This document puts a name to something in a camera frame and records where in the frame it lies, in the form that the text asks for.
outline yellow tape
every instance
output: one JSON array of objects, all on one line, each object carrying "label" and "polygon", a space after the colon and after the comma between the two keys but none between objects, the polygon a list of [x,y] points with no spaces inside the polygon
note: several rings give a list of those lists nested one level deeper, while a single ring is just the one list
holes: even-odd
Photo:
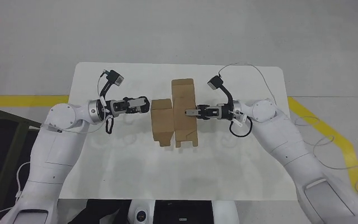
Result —
[{"label": "yellow tape", "polygon": [[[292,97],[288,97],[289,107],[292,112],[297,114],[298,116],[304,117],[304,116],[311,116],[317,118],[316,115],[314,115],[311,111],[306,109],[304,106],[302,106],[300,103],[298,103],[295,99]],[[339,134],[336,130],[331,128],[328,124],[326,124],[324,121],[320,120],[320,122],[317,122],[315,119],[312,118],[303,118],[307,123],[311,124],[313,128],[315,128],[318,132],[323,134],[324,136],[334,136],[333,143],[339,147],[343,153],[343,158],[346,163],[346,167],[356,166],[358,165],[357,156],[354,151],[353,144],[346,139],[344,136]],[[355,184],[358,181],[358,169],[348,169],[348,175],[351,180],[351,185],[354,190]]]},{"label": "yellow tape", "polygon": [[32,106],[54,106],[62,102],[68,102],[68,97],[63,96],[0,96],[0,106],[2,107],[32,107]]}]

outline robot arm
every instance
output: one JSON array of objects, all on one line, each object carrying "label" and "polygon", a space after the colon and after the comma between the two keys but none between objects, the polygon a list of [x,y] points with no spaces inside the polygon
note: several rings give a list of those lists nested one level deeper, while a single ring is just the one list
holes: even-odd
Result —
[{"label": "robot arm", "polygon": [[26,185],[0,224],[57,223],[57,201],[67,175],[81,154],[90,124],[101,124],[108,116],[149,111],[145,96],[102,103],[109,87],[112,83],[118,85],[121,77],[115,71],[103,73],[109,81],[101,91],[102,101],[92,100],[83,106],[58,104],[50,109],[32,147]]},{"label": "robot arm", "polygon": [[[220,79],[215,76],[209,86],[220,88],[223,84]],[[297,127],[271,100],[246,105],[230,101],[230,98],[228,96],[227,104],[198,105],[196,110],[187,110],[186,115],[199,119],[227,119],[240,127],[246,123],[252,127],[262,148],[291,176],[299,204],[312,223],[358,223],[358,195],[323,170],[319,161],[307,151]]]}]

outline gray floor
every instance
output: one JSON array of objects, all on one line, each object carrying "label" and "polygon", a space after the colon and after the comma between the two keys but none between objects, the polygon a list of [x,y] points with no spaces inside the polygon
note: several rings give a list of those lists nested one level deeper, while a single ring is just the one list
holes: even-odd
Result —
[{"label": "gray floor", "polygon": [[[2,0],[0,95],[69,94],[78,62],[246,61],[282,68],[289,96],[324,96],[297,99],[356,146],[357,12],[356,0]],[[38,121],[48,111],[9,110]],[[339,149],[328,150],[325,159],[344,165]],[[60,214],[75,207],[60,202]],[[238,210],[242,223],[308,223],[297,202]]]}]

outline open cardboard box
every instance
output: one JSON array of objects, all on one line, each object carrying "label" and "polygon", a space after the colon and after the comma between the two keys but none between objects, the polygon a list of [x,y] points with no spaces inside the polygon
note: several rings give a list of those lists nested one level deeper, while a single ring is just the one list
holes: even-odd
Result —
[{"label": "open cardboard box", "polygon": [[186,116],[185,110],[196,109],[194,80],[172,80],[172,98],[153,100],[151,108],[152,131],[160,146],[170,146],[175,132],[176,148],[181,142],[191,141],[198,146],[196,117]]}]

